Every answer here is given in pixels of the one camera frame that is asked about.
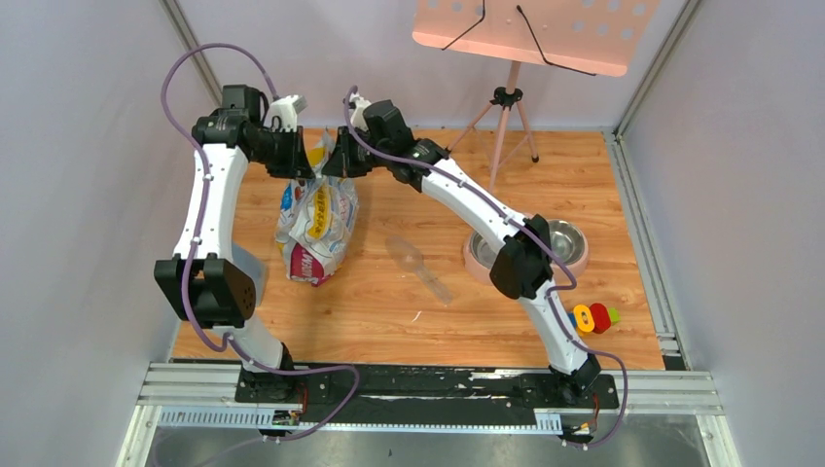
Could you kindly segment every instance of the pink tripod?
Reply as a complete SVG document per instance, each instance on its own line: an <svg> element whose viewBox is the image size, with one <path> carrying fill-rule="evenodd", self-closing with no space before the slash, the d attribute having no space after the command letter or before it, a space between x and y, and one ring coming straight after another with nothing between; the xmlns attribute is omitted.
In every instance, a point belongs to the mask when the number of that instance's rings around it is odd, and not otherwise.
<svg viewBox="0 0 825 467"><path fill-rule="evenodd" d="M521 68L520 61L511 61L510 62L510 76L507 78L507 87L506 88L496 88L495 93L493 94L493 99L490 100L484 109L461 131L459 134L449 145L447 149L452 151L455 149L455 146L464 139L464 136L470 132L470 130L476 129L476 124L479 120L482 119L484 115L492 108L493 105L500 105L501 106L501 117L498 119L498 128L495 130L495 148L492 152L492 157L490 154L487 154L487 157L490 158L490 183L489 189L492 191L493 185L495 185L495 175L498 172L498 168L504 164L516 151L524 144L524 141L528 141L530 144L530 156L532 157L534 162L539 161L539 153L536 150L536 141L533 139L533 132L530 130L530 121L527 119L527 113L524 112L524 106L521 104L521 90L516 88L516 81L519 79L519 69ZM518 145L513 148L513 151L504 158L504 161L501 161L501 148L504 145L504 133L507 131L507 121L510 119L510 111L512 110L513 104L516 104L516 108L519 110L519 117L521 118L521 125L524 127L524 132L526 135L524 138L521 139Z"/></svg>

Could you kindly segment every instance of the white wall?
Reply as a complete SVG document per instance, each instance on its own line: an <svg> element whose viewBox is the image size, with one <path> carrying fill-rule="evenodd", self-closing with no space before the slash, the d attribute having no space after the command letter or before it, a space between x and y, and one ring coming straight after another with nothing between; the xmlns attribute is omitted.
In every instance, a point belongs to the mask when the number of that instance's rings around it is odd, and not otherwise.
<svg viewBox="0 0 825 467"><path fill-rule="evenodd" d="M110 466L175 324L152 267L192 185L159 105L183 48L157 1L2 12L0 463ZM211 110L193 69L173 93L184 122Z"/></svg>
<svg viewBox="0 0 825 467"><path fill-rule="evenodd" d="M823 18L818 0L705 0L627 137L748 467L825 457Z"/></svg>
<svg viewBox="0 0 825 467"><path fill-rule="evenodd" d="M606 8L607 1L596 0L594 8ZM414 0L180 3L202 44L246 47L267 67L278 92L304 94L309 102L302 113L305 126L341 125L341 100L353 84L372 100L391 98L411 125L465 126L507 80L504 60L417 44ZM662 0L622 78L524 65L519 87L531 123L538 128L615 126L683 4ZM263 85L253 66L239 64L231 54L207 56L222 84ZM495 126L497 119L490 113L482 126Z"/></svg>

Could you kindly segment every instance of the metal bowl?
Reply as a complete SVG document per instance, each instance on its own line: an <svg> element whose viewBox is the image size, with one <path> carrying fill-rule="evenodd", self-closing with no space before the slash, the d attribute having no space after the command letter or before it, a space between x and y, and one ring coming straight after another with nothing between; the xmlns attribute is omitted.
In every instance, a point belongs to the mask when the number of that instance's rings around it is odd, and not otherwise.
<svg viewBox="0 0 825 467"><path fill-rule="evenodd" d="M548 221L548 224L550 225L550 247L558 258L566 265L572 265L581 260L587 248L582 231L573 224L560 219L552 219ZM469 246L470 253L479 264L487 269L492 268L495 253L478 232L473 232L470 236Z"/></svg>
<svg viewBox="0 0 825 467"><path fill-rule="evenodd" d="M561 219L552 219L547 223L550 225L550 248L558 258L566 265L581 260L587 248L582 231Z"/></svg>

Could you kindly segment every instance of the wood grain surface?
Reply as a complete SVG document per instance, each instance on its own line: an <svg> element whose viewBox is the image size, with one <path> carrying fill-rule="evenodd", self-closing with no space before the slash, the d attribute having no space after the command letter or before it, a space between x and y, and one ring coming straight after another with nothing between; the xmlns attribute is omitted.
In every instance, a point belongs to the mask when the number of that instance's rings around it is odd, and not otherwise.
<svg viewBox="0 0 825 467"><path fill-rule="evenodd" d="M418 130L446 145L455 130ZM493 193L521 212L573 222L587 236L591 261L578 289L561 292L565 307L601 302L622 322L589 335L593 348L614 352L630 369L664 367L613 172L601 134L537 132L541 160L525 148L498 173ZM508 133L505 154L523 133ZM320 130L306 132L307 147ZM489 179L484 147L491 131L469 134L453 156L482 186ZM355 180L361 206L347 258L320 287L289 281L274 242L285 181L250 165L235 216L233 239L269 266L264 302L256 310L296 361L546 367L542 343L522 308L465 271L461 245L471 230L438 202L396 182L379 168ZM426 266L450 289L443 305L388 256L384 241L400 235L424 254ZM217 357L183 323L173 355ZM226 358L234 355L224 354ZM604 368L615 362L599 358Z"/></svg>

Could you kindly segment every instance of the transparent spatula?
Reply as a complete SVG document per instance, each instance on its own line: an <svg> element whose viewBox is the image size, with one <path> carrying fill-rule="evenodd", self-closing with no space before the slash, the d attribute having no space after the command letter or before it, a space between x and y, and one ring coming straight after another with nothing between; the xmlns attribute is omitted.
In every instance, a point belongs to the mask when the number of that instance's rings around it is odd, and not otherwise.
<svg viewBox="0 0 825 467"><path fill-rule="evenodd" d="M438 278L424 266L424 256L418 248L412 246L403 238L393 235L386 239L387 252L395 260L399 268L415 275L436 295L445 305L452 301L452 294Z"/></svg>

